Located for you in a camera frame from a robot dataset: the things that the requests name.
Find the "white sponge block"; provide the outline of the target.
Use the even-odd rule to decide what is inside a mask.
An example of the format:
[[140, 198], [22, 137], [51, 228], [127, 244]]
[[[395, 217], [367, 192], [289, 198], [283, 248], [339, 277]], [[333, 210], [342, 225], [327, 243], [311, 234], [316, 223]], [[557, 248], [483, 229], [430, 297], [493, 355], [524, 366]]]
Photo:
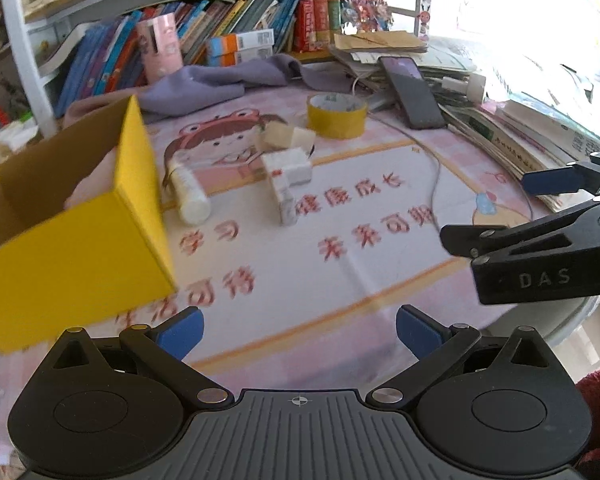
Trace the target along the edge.
[[274, 152], [302, 148], [306, 154], [314, 149], [316, 133], [307, 128], [284, 124], [283, 122], [268, 122], [254, 143], [261, 152]]

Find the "white power adapter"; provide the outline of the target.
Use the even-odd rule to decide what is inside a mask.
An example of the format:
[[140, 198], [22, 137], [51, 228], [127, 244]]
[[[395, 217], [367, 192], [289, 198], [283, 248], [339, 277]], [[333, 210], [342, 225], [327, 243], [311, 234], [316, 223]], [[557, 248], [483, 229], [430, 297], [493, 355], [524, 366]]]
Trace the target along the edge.
[[261, 160], [266, 174], [272, 179], [284, 177], [289, 185], [305, 184], [312, 180], [312, 162], [303, 148], [265, 153]]

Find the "black smartphone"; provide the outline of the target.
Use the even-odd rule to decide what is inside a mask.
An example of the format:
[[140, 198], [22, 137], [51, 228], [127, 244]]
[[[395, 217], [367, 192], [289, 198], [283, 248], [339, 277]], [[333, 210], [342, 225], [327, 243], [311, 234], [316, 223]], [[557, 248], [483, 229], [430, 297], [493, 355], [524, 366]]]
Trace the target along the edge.
[[440, 129], [446, 126], [438, 102], [412, 58], [382, 56], [378, 63], [411, 129]]

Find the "yellow cardboard box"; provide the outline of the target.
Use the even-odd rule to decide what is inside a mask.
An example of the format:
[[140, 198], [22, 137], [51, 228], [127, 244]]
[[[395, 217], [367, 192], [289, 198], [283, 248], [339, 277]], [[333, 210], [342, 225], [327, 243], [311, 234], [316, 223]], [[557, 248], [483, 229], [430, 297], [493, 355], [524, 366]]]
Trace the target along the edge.
[[[64, 203], [113, 148], [114, 187]], [[154, 150], [134, 96], [0, 165], [0, 352], [174, 292]]]

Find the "pink plush pig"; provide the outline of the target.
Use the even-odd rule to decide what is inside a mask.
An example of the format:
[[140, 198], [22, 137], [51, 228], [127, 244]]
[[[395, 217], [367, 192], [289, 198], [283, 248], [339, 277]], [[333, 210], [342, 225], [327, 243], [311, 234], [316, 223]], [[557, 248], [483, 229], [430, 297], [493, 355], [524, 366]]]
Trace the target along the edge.
[[117, 149], [109, 151], [93, 171], [82, 179], [64, 203], [68, 210], [112, 190], [116, 171]]

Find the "white spray bottle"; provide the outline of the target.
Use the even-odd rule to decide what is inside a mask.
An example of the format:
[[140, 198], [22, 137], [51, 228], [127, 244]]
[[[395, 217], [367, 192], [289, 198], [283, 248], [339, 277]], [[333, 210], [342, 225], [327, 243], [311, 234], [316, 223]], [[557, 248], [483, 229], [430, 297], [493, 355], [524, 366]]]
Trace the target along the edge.
[[182, 221], [189, 226], [201, 226], [210, 217], [211, 203], [184, 153], [176, 152], [172, 156], [166, 164], [166, 177], [173, 188]]

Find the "purple pink cloth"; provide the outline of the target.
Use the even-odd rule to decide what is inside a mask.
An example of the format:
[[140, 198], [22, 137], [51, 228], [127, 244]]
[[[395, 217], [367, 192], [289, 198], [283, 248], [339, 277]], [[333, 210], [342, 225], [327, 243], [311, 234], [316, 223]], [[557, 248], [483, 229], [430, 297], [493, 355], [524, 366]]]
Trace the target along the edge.
[[294, 81], [318, 92], [349, 93], [354, 77], [339, 65], [312, 68], [289, 54], [255, 58], [234, 66], [189, 65], [154, 84], [91, 96], [68, 106], [62, 125], [68, 128], [96, 110], [135, 96], [145, 122], [161, 122], [241, 98], [252, 88], [282, 88]]

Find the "stack of papers and books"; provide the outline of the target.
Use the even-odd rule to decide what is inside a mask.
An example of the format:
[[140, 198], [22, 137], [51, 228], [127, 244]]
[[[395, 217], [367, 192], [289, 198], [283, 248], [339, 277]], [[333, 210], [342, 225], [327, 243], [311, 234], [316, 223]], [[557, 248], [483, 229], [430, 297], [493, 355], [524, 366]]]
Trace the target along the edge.
[[422, 41], [409, 32], [332, 36], [329, 52], [354, 78], [382, 100], [396, 104], [383, 58], [410, 58], [425, 79], [445, 123], [500, 162], [516, 179], [531, 171], [556, 169], [600, 152], [600, 137], [568, 115], [529, 96], [506, 90], [501, 102], [489, 98], [492, 79], [476, 70], [459, 50]]

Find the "red dictionary books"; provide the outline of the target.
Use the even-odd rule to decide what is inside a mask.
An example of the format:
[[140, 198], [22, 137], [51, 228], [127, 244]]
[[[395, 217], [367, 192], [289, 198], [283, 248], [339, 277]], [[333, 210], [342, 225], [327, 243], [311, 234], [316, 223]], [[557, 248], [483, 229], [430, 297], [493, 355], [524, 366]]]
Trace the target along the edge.
[[343, 12], [355, 0], [300, 0], [294, 23], [292, 50], [298, 53], [325, 50], [343, 28]]

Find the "small red white box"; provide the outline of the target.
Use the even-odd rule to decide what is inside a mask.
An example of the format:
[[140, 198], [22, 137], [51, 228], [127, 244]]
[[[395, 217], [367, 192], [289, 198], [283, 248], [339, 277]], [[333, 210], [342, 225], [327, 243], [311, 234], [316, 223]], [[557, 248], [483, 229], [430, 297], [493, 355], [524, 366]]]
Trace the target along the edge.
[[291, 185], [282, 170], [276, 169], [268, 175], [268, 180], [275, 198], [279, 221], [282, 226], [293, 226], [297, 223], [298, 214], [294, 196], [291, 194]]

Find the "orange blue white box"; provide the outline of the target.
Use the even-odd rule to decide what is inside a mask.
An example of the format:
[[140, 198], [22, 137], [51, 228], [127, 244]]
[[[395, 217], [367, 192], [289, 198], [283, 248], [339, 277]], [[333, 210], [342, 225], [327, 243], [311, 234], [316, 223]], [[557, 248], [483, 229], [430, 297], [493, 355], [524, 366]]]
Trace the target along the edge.
[[238, 32], [209, 39], [207, 53], [210, 56], [220, 56], [260, 47], [273, 47], [274, 42], [275, 32], [272, 28]]

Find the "yellow tape roll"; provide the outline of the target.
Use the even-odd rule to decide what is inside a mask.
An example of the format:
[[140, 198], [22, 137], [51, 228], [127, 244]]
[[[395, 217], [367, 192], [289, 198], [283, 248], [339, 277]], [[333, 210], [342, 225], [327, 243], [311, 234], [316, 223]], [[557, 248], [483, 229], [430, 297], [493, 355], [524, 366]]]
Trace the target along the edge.
[[332, 140], [351, 140], [365, 130], [367, 104], [345, 93], [319, 93], [306, 100], [306, 122], [318, 136]]

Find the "pink cylindrical dispenser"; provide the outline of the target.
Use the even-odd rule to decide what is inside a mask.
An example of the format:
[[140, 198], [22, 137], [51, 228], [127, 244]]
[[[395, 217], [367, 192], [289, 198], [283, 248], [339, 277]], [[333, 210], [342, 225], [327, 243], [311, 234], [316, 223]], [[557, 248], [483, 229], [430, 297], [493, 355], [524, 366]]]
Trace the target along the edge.
[[136, 25], [138, 50], [148, 84], [176, 73], [183, 64], [173, 13], [160, 14]]

